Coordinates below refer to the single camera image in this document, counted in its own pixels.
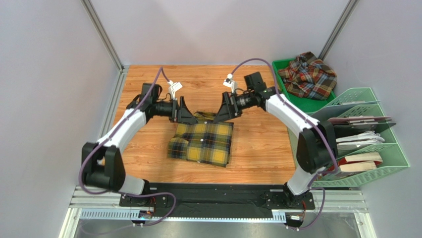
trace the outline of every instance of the wooden table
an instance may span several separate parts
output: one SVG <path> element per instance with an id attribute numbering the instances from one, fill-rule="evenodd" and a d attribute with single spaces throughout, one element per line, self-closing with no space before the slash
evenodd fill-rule
<path id="1" fill-rule="evenodd" d="M 144 82 L 151 83 L 160 65 L 132 65 L 129 68 L 114 123 L 123 115 L 126 106 L 141 93 Z M 218 112 L 222 93 L 229 88 L 222 85 L 234 65 L 166 65 L 164 71 L 173 82 L 183 88 L 176 96 L 185 97 L 188 109 Z M 240 67 L 234 80 L 246 89 L 243 76 L 261 72 L 267 86 L 274 82 L 267 66 Z M 167 93 L 168 84 L 158 79 Z M 286 126 L 276 117 L 254 107 L 243 111 L 234 122 L 232 157 L 226 168 L 199 164 L 166 157 L 167 144 L 177 124 L 168 118 L 154 117 L 133 137 L 122 157 L 126 172 L 150 182 L 244 183 L 282 184 L 295 171 L 292 149 Z"/>

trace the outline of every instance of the plaid fabric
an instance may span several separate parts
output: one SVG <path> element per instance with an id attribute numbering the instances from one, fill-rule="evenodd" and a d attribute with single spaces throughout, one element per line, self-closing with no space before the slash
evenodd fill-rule
<path id="1" fill-rule="evenodd" d="M 213 123 L 216 114 L 196 112 L 198 124 L 178 124 L 167 157 L 226 167 L 230 159 L 232 122 Z"/>
<path id="2" fill-rule="evenodd" d="M 297 56 L 278 74 L 287 91 L 300 98 L 325 100 L 337 83 L 335 72 L 311 52 Z"/>

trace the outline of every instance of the light green basket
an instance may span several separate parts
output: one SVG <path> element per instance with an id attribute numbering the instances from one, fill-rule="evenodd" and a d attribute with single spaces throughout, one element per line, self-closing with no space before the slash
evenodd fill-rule
<path id="1" fill-rule="evenodd" d="M 327 106 L 338 105 L 342 102 L 355 102 L 355 101 L 376 101 L 375 95 L 370 88 L 352 88 L 341 95 L 339 95 L 332 102 L 327 104 Z M 375 105 L 357 105 L 345 113 L 339 115 L 338 117 L 350 117 L 350 116 L 384 116 L 384 112 L 379 104 Z M 296 166 L 298 166 L 296 161 L 296 152 L 297 152 L 297 143 L 298 139 L 293 134 L 292 131 L 288 130 L 290 143 L 292 146 L 293 157 L 295 158 Z M 385 139 L 385 143 L 375 144 L 364 147 L 358 151 L 347 155 L 355 155 L 367 152 L 379 152 L 383 159 L 383 163 L 378 166 L 375 170 L 366 171 L 357 175 L 353 175 L 347 178 L 342 178 L 338 180 L 318 180 L 315 181 L 312 186 L 318 187 L 358 187 L 365 183 L 383 178 L 385 176 L 391 175 L 398 171 L 401 171 L 409 167 L 409 162 L 407 161 L 400 145 L 397 143 L 396 136 L 391 128 L 380 133 L 381 136 Z M 337 158 L 340 159 L 347 155 L 339 155 Z"/>

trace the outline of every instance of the book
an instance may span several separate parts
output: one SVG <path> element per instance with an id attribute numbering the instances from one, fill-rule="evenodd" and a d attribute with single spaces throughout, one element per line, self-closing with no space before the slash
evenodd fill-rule
<path id="1" fill-rule="evenodd" d="M 376 169 L 374 161 L 364 161 L 351 164 L 340 165 L 335 174 L 327 174 L 322 177 L 323 180 L 338 180 L 365 171 Z"/>
<path id="2" fill-rule="evenodd" d="M 341 158 L 337 161 L 337 166 L 353 164 L 357 162 L 373 161 L 376 166 L 382 164 L 382 158 L 378 152 L 363 153 L 357 155 L 349 155 Z M 334 165 L 327 169 L 327 171 L 333 171 Z"/>

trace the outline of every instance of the clothing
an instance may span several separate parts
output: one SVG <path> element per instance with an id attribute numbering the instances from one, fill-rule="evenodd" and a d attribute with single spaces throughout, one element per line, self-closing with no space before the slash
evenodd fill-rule
<path id="1" fill-rule="evenodd" d="M 178 124 L 167 157 L 226 167 L 230 159 L 232 122 L 213 123 L 213 113 L 196 112 L 198 124 Z"/>
<path id="2" fill-rule="evenodd" d="M 336 73 L 311 52 L 297 56 L 278 74 L 287 92 L 300 98 L 325 100 L 337 83 Z"/>

